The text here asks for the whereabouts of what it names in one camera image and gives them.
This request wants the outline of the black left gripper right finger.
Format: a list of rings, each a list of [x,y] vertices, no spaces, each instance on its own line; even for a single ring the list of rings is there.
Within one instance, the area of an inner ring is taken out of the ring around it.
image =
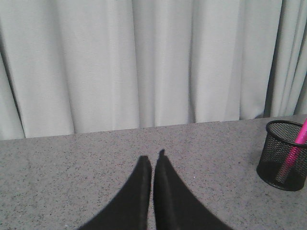
[[[230,230],[188,189],[165,151],[159,152],[153,182],[153,204],[158,230]]]

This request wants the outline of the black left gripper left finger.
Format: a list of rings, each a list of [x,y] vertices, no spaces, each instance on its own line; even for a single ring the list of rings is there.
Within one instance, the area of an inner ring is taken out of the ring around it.
[[[147,156],[137,164],[116,196],[81,230],[145,230],[151,192],[152,167]]]

